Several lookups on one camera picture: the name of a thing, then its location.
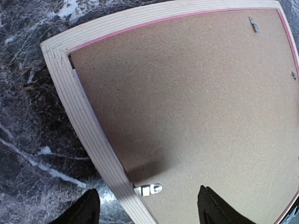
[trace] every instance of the pink strip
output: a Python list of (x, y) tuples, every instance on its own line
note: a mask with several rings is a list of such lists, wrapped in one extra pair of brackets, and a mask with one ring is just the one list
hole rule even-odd
[[(116, 32), (110, 33), (110, 34), (108, 34), (106, 36), (102, 36), (100, 38), (97, 38), (97, 39), (94, 39), (92, 41), (86, 42), (86, 43), (84, 43), (82, 45), (76, 46), (76, 47), (74, 47), (74, 49), (72, 49), (72, 51), (81, 49), (81, 48), (83, 48), (83, 47), (85, 47), (87, 45), (90, 45), (92, 43), (104, 40), (104, 39), (109, 38), (111, 36), (114, 36), (114, 35), (117, 35), (117, 34), (121, 34), (123, 32), (129, 31), (129, 30), (132, 30), (132, 29), (136, 29), (136, 28), (139, 28), (139, 27), (143, 27), (143, 26), (147, 26), (147, 25), (150, 25), (150, 24), (154, 24), (154, 23), (157, 23), (157, 22), (163, 22), (163, 21), (172, 20), (172, 19), (176, 19), (176, 18), (182, 18), (182, 17), (192, 16), (192, 15), (199, 15), (199, 14), (205, 14), (205, 13), (216, 13), (216, 12), (234, 11), (234, 10), (251, 10), (251, 9), (255, 9), (256, 10), (256, 9), (274, 9), (274, 8), (230, 8), (230, 9), (221, 9), (221, 10), (213, 10), (213, 11), (203, 11), (203, 12), (198, 12), (198, 13), (190, 13), (190, 14), (185, 14), (185, 15), (175, 15), (175, 16), (171, 16), (171, 17), (168, 17), (168, 18), (163, 18), (163, 19), (159, 19), (159, 20), (154, 20), (154, 21), (146, 22), (144, 24), (136, 25), (136, 26), (133, 26), (133, 27), (130, 27), (130, 28), (127, 28), (127, 29), (123, 29), (123, 30), (120, 30), (120, 31), (116, 31)], [(288, 41), (289, 41), (289, 44), (290, 44), (290, 47), (291, 47), (291, 50), (292, 50), (292, 55), (293, 55), (293, 59), (294, 59), (294, 62), (295, 62), (297, 75), (299, 75), (299, 62), (298, 62), (297, 57), (296, 57), (296, 46), (293, 44), (292, 38), (291, 38), (292, 33), (288, 29), (287, 21), (284, 19), (284, 16), (283, 16), (284, 12), (282, 12), (279, 8), (277, 8), (277, 11), (278, 11), (279, 17), (281, 19), (281, 22), (282, 22), (282, 24), (284, 26), (285, 33), (287, 35), (287, 38), (288, 38)], [(285, 218), (285, 216), (290, 211), (291, 207), (294, 205), (295, 201), (298, 198), (299, 198), (299, 191), (295, 194), (294, 198), (291, 200), (291, 202), (288, 204), (288, 206), (286, 207), (286, 209), (284, 210), (284, 212), (279, 216), (279, 218), (275, 221), (274, 224), (279, 224)]]
[(139, 27), (144, 27), (144, 26), (147, 26), (147, 25), (150, 25), (150, 24), (154, 24), (154, 23), (157, 23), (157, 22), (163, 22), (163, 21), (172, 20), (172, 19), (176, 19), (176, 18), (182, 18), (182, 17), (192, 16), (192, 15), (199, 15), (199, 14), (206, 14), (206, 13), (217, 13), (217, 12), (235, 11), (235, 10), (251, 10), (251, 9), (274, 9), (274, 8), (229, 8), (229, 9), (219, 9), (219, 10), (213, 10), (213, 11), (203, 11), (203, 12), (198, 12), (198, 13), (190, 13), (190, 14), (185, 14), (185, 15), (175, 15), (175, 16), (171, 16), (171, 17), (167, 17), (167, 18), (163, 18), (163, 19), (159, 19), (159, 20), (153, 20), (153, 21), (150, 21), (150, 22), (146, 22), (146, 23), (143, 23), (143, 24), (140, 24), (140, 25), (136, 25), (136, 26), (133, 26), (133, 27), (129, 27), (129, 28), (126, 28), (126, 29), (123, 29), (123, 30), (120, 30), (120, 31), (110, 33), (106, 36), (102, 36), (102, 37), (99, 37), (99, 38), (94, 39), (92, 41), (86, 42), (82, 45), (78, 45), (78, 46), (74, 47), (71, 50), (71, 52), (75, 51), (75, 50), (78, 50), (78, 49), (81, 49), (81, 48), (83, 48), (87, 45), (90, 45), (92, 43), (104, 40), (108, 37), (111, 37), (111, 36), (114, 36), (114, 35), (117, 35), (117, 34), (121, 34), (123, 32), (129, 31), (129, 30), (132, 30), (132, 29), (136, 29), (136, 28), (139, 28)]

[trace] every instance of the light wood frame edge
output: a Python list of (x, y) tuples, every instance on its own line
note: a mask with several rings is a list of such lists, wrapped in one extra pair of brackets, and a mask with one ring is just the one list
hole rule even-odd
[[(44, 59), (75, 132), (103, 180), (134, 223), (157, 222), (142, 198), (135, 194), (133, 184), (101, 129), (80, 80), (73, 72), (69, 53), (109, 36), (159, 21), (192, 14), (261, 8), (278, 10), (299, 74), (299, 56), (290, 26), (280, 3), (274, 0), (177, 0), (157, 3), (95, 19), (41, 43)], [(275, 224), (283, 220), (298, 197), (297, 192)]]

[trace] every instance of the dark marble countertop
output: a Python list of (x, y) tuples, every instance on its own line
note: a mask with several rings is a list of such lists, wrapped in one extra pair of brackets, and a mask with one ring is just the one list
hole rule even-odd
[[(87, 189), (101, 224), (132, 223), (77, 138), (39, 44), (71, 27), (163, 0), (0, 1), (0, 224), (47, 223)], [(281, 0), (299, 46), (299, 2)]]

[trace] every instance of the hardboard backing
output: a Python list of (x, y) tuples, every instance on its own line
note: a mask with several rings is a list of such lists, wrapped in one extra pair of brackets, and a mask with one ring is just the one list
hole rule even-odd
[(163, 21), (71, 58), (132, 183), (163, 186), (144, 198), (159, 223), (199, 223), (202, 184), (261, 224), (296, 193), (299, 92), (276, 10)]

